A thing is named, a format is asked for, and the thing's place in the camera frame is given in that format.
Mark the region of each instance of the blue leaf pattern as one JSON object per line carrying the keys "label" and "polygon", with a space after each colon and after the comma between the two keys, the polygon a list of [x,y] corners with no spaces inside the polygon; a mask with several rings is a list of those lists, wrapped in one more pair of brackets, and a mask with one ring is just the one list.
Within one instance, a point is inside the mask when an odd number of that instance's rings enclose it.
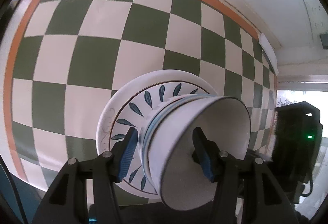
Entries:
{"label": "blue leaf pattern", "polygon": [[136,127],[132,123],[130,123],[129,121],[127,121],[126,119],[118,119],[118,120],[116,120],[116,122],[119,123],[119,124]]}
{"label": "blue leaf pattern", "polygon": [[151,107],[151,109],[153,109],[153,105],[151,104],[151,95],[148,91],[145,91],[145,101]]}
{"label": "blue leaf pattern", "polygon": [[161,100],[161,102],[163,102],[164,92],[165,92],[165,86],[161,85],[161,87],[159,89],[159,99]]}
{"label": "blue leaf pattern", "polygon": [[180,89],[181,89],[181,83],[179,83],[175,88],[174,88],[174,91],[173,91],[173,96],[177,96],[180,92]]}
{"label": "blue leaf pattern", "polygon": [[143,190],[145,188],[145,184],[146,184],[146,176],[144,176],[141,180],[141,185],[140,185],[141,190]]}
{"label": "blue leaf pattern", "polygon": [[142,116],[144,118],[140,109],[138,108],[138,106],[135,103],[129,103],[129,106],[134,112],[136,112],[137,114],[139,114],[140,116]]}
{"label": "blue leaf pattern", "polygon": [[125,134],[116,134],[111,139],[112,140],[119,140],[119,139],[124,139],[124,138],[125,138]]}
{"label": "blue leaf pattern", "polygon": [[133,180],[134,176],[137,174],[139,168],[137,168],[134,172],[131,173],[131,175],[129,177],[129,183],[131,183],[131,181]]}
{"label": "blue leaf pattern", "polygon": [[193,90],[193,91],[191,91],[190,94],[194,94],[194,93],[196,93],[197,91],[198,91],[198,88],[195,89],[195,90]]}

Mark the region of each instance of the brown line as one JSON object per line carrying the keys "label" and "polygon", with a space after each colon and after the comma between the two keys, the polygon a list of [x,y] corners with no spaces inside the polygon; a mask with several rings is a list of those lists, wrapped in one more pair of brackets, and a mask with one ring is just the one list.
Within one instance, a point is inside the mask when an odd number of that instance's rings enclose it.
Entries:
{"label": "brown line", "polygon": [[16,54],[18,51],[18,47],[20,41],[24,35],[25,28],[28,24],[29,19],[31,18],[35,8],[37,7],[40,0],[32,0],[30,5],[28,6],[14,36],[14,39],[11,44],[11,48],[8,55],[5,78],[3,83],[3,112],[4,112],[4,121],[5,121],[5,129],[7,134],[7,140],[9,144],[9,149],[11,153],[11,157],[14,162],[14,166],[16,168],[18,176],[27,181],[26,174],[24,168],[22,166],[21,160],[17,153],[14,135],[13,135],[13,127],[12,127],[12,115],[11,115],[11,92],[12,92],[12,84],[13,84],[13,72],[14,72],[14,63],[16,59]]}

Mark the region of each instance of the cup rim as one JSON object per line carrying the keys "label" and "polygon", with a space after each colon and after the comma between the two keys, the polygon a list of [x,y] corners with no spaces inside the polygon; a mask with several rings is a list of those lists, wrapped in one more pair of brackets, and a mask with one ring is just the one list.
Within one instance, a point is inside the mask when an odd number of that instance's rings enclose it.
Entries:
{"label": "cup rim", "polygon": [[209,98],[215,97],[216,95],[211,94],[188,94],[182,97],[181,99],[175,100],[172,103],[168,104],[167,106],[161,108],[148,122],[145,127],[144,132],[144,139],[141,149],[141,163],[142,168],[144,169],[145,176],[150,184],[155,188],[154,182],[151,179],[150,169],[149,169],[149,159],[148,159],[148,149],[151,144],[151,139],[154,132],[157,130],[158,125],[162,122],[162,120],[173,110],[176,108],[189,103],[194,100],[202,99],[202,98]]}
{"label": "cup rim", "polygon": [[217,96],[217,99],[212,100],[211,103],[207,104],[204,108],[202,108],[202,110],[199,112],[199,114],[197,114],[197,115],[195,115],[193,118],[191,118],[191,119],[189,120],[189,122],[185,125],[183,131],[181,132],[180,137],[179,137],[178,140],[175,142],[174,147],[173,147],[172,149],[170,149],[168,155],[166,156],[166,159],[165,159],[165,162],[164,162],[164,166],[163,166],[163,168],[162,168],[162,170],[161,170],[161,173],[160,173],[160,180],[159,180],[159,192],[158,192],[158,194],[159,194],[159,196],[160,196],[160,198],[161,198],[161,200],[162,200],[162,203],[163,203],[164,205],[166,205],[167,207],[170,207],[170,206],[165,202],[165,199],[163,198],[163,193],[162,193],[162,192],[163,192],[163,190],[162,190],[163,175],[165,174],[165,171],[166,171],[167,166],[168,166],[168,160],[171,158],[171,156],[172,156],[172,154],[173,154],[173,151],[174,151],[176,145],[178,145],[178,143],[180,142],[180,140],[181,140],[182,137],[183,137],[183,134],[186,132],[186,130],[190,127],[190,125],[193,123],[193,121],[194,121],[194,120],[195,120],[200,114],[202,114],[207,108],[209,108],[209,107],[210,107],[212,104],[214,104],[215,102],[217,102],[217,101],[221,101],[221,100],[226,100],[226,99],[235,99],[235,100],[238,100],[239,102],[242,103],[242,105],[244,106],[244,108],[245,108],[245,110],[246,110],[246,112],[247,112],[247,114],[248,114],[249,127],[250,127],[250,131],[251,131],[251,118],[250,118],[250,114],[249,114],[249,112],[248,112],[248,110],[247,110],[247,106],[246,106],[246,105],[245,105],[245,104],[244,104],[239,98],[237,98],[237,97],[233,97],[233,96]]}

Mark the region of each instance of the screw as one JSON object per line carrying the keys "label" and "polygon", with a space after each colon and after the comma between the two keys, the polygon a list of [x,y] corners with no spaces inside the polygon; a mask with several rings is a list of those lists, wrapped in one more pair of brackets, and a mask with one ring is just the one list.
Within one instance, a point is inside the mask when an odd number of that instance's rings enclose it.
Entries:
{"label": "screw", "polygon": [[263,164],[263,159],[257,157],[257,158],[255,158],[255,163],[261,165],[261,164]]}
{"label": "screw", "polygon": [[228,154],[227,151],[220,151],[219,155],[220,155],[221,157],[227,157],[229,154]]}
{"label": "screw", "polygon": [[103,152],[102,154],[103,157],[111,157],[112,153],[110,151]]}
{"label": "screw", "polygon": [[75,164],[75,162],[76,162],[76,158],[70,158],[68,161],[67,161],[67,163],[69,164],[69,165],[73,165],[73,164]]}

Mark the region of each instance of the white plate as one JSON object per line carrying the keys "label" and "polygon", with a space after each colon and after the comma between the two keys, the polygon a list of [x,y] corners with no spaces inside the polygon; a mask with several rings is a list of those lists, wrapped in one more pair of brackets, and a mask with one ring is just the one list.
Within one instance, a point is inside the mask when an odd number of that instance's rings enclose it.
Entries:
{"label": "white plate", "polygon": [[[180,70],[150,72],[128,82],[109,100],[101,113],[96,134],[98,155],[112,149],[115,142],[124,138],[130,127],[136,127],[139,133],[144,118],[162,101],[174,95],[189,93],[217,95],[206,81]],[[137,149],[127,177],[118,185],[140,197],[159,198],[146,180]]]}

